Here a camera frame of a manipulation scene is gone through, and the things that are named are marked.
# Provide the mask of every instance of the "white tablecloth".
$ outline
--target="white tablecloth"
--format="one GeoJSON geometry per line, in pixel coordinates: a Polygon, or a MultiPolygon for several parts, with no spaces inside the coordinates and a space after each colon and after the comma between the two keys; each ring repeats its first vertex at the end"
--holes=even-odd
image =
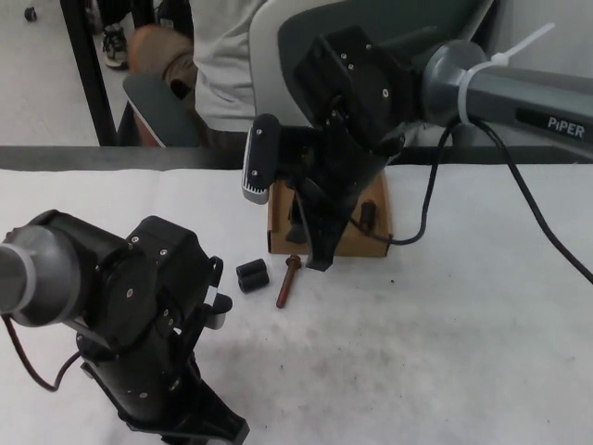
{"type": "MultiPolygon", "coordinates": [[[[593,267],[593,168],[522,167],[550,226],[593,267]]],[[[397,237],[416,233],[428,169],[387,172],[397,237]]],[[[251,433],[247,444],[590,444],[593,288],[548,243],[506,168],[447,166],[422,242],[381,260],[304,270],[284,311],[285,257],[267,253],[266,208],[238,172],[0,172],[0,232],[48,209],[126,236],[156,214],[225,260],[234,308],[196,355],[205,380],[251,433]],[[268,263],[244,296],[234,267],[268,263]]],[[[75,351],[65,326],[20,328],[48,380],[75,351]]],[[[49,394],[0,334],[6,444],[133,445],[133,433],[77,367],[49,394]]]]}

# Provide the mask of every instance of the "chair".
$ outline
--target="chair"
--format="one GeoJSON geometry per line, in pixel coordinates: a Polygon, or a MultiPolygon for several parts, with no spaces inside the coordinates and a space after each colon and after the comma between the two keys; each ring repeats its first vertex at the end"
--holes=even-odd
{"type": "MultiPolygon", "coordinates": [[[[37,21],[37,9],[36,7],[41,3],[42,0],[31,0],[29,6],[25,8],[25,19],[27,21],[37,21]]],[[[93,34],[99,34],[103,31],[103,23],[101,22],[101,14],[99,13],[96,1],[84,2],[84,9],[86,10],[86,17],[91,25],[91,31],[93,34]]]]}
{"type": "MultiPolygon", "coordinates": [[[[448,38],[472,39],[490,22],[497,4],[497,0],[270,0],[254,17],[249,32],[256,112],[273,114],[284,125],[310,125],[292,73],[321,33],[358,24],[379,43],[427,27],[448,38]]],[[[123,87],[130,109],[162,146],[199,145],[194,123],[157,76],[133,75],[123,87]]]]}

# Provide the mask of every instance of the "person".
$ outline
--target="person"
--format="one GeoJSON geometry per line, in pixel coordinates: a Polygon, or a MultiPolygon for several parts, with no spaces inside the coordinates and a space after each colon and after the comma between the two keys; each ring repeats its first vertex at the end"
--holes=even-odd
{"type": "Polygon", "coordinates": [[[93,29],[103,29],[105,65],[113,70],[128,69],[128,42],[120,22],[132,10],[130,0],[85,0],[93,29]]]}
{"type": "MultiPolygon", "coordinates": [[[[248,32],[267,0],[189,0],[194,40],[147,25],[129,44],[130,72],[154,72],[171,86],[195,120],[200,145],[245,149],[255,119],[248,32]]],[[[157,141],[140,119],[146,146],[157,141]]]]}

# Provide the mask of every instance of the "black rubber cylinder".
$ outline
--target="black rubber cylinder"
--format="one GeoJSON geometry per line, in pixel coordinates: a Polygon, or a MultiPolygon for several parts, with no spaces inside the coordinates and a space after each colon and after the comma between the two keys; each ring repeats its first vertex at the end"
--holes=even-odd
{"type": "Polygon", "coordinates": [[[239,278],[239,287],[245,294],[261,289],[267,286],[269,283],[270,277],[266,271],[248,275],[244,278],[239,278]]]}
{"type": "Polygon", "coordinates": [[[264,260],[259,259],[237,267],[237,276],[241,279],[256,273],[266,272],[267,270],[264,260]]]}

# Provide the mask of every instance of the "black cable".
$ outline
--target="black cable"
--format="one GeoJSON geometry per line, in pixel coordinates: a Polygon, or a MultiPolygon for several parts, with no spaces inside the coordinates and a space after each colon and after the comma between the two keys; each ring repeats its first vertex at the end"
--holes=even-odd
{"type": "Polygon", "coordinates": [[[72,364],[81,357],[81,354],[79,352],[76,352],[74,355],[72,355],[60,368],[59,372],[57,373],[54,385],[50,385],[45,380],[43,380],[41,376],[37,374],[37,372],[33,368],[31,362],[29,361],[29,358],[27,357],[27,354],[25,353],[25,350],[22,348],[22,345],[20,344],[19,336],[17,335],[17,331],[15,330],[15,326],[12,324],[12,320],[10,319],[10,317],[8,315],[3,315],[2,320],[6,325],[6,330],[8,331],[8,335],[12,340],[12,344],[14,345],[15,350],[19,355],[20,361],[22,362],[23,366],[25,367],[31,378],[41,388],[46,389],[49,392],[56,392],[59,389],[60,384],[62,383],[64,374],[66,373],[66,371],[68,371],[72,364]]]}
{"type": "Polygon", "coordinates": [[[453,121],[450,125],[447,126],[445,132],[441,136],[440,140],[438,141],[438,150],[436,152],[435,161],[433,162],[433,167],[430,170],[430,176],[428,178],[428,187],[426,188],[426,195],[424,196],[424,203],[423,203],[423,212],[420,221],[420,230],[416,236],[413,236],[409,239],[393,239],[393,237],[386,237],[381,236],[378,234],[366,232],[362,229],[359,222],[356,221],[354,218],[350,217],[350,223],[354,225],[357,229],[363,232],[366,236],[376,239],[382,243],[390,244],[392,246],[409,246],[410,244],[414,244],[422,239],[424,233],[426,232],[426,224],[428,221],[428,209],[430,208],[430,200],[433,197],[433,191],[435,190],[435,181],[436,181],[436,173],[438,172],[438,166],[443,161],[443,157],[445,155],[446,147],[445,144],[447,143],[448,137],[451,136],[455,127],[459,125],[459,120],[453,121]]]}
{"type": "Polygon", "coordinates": [[[588,280],[589,283],[593,285],[593,273],[591,273],[591,271],[589,271],[589,269],[585,267],[585,265],[579,261],[568,248],[566,248],[566,246],[554,235],[554,233],[549,228],[548,223],[539,210],[539,206],[536,204],[536,200],[529,190],[529,187],[527,187],[527,184],[519,172],[517,165],[512,160],[511,153],[509,152],[507,146],[504,144],[504,142],[502,142],[496,132],[492,130],[492,128],[490,128],[487,124],[481,121],[472,121],[472,123],[482,132],[484,132],[502,153],[503,158],[509,166],[509,170],[511,170],[513,178],[517,182],[517,185],[519,185],[521,193],[523,193],[523,196],[529,205],[529,209],[531,209],[532,213],[536,217],[537,224],[539,224],[539,227],[543,231],[544,235],[546,235],[549,242],[552,243],[552,245],[562,254],[562,256],[568,260],[568,262],[570,262],[575,267],[575,269],[588,280]]]}

